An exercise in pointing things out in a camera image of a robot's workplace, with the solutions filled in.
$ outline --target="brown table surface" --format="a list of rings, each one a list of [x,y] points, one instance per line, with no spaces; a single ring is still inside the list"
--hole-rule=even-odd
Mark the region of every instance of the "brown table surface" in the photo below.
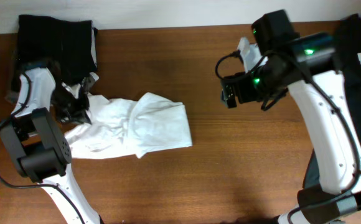
[[[301,35],[332,32],[338,22],[294,24]],[[185,104],[194,146],[106,160],[73,160],[77,182],[105,223],[220,223],[273,217],[297,200],[312,144],[290,96],[267,112],[259,103],[228,110],[214,75],[217,60],[235,50],[249,25],[100,30],[99,81],[93,94],[138,100],[151,92]],[[0,35],[0,119],[16,35]],[[223,73],[242,71],[236,61]],[[0,141],[0,173],[15,171]],[[361,223],[361,212],[346,218]],[[64,223],[41,189],[0,184],[0,223]]]

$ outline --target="white wall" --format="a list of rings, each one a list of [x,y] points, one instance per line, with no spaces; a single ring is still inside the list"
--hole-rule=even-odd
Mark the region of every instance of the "white wall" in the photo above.
[[[0,33],[15,32],[19,14],[126,29],[251,24],[278,9],[293,22],[333,21],[361,14],[361,0],[0,0]]]

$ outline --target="green light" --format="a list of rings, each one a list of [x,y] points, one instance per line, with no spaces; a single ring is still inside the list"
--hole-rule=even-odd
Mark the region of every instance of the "green light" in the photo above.
[[[314,52],[315,52],[315,51],[312,50],[312,49],[306,49],[306,50],[305,50],[305,54],[306,54],[306,55],[312,55]]]

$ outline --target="white cloth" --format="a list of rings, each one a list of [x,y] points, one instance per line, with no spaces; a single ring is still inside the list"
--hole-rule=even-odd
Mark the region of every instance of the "white cloth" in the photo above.
[[[138,102],[89,96],[90,124],[65,133],[72,157],[107,159],[192,145],[185,106],[152,93]]]

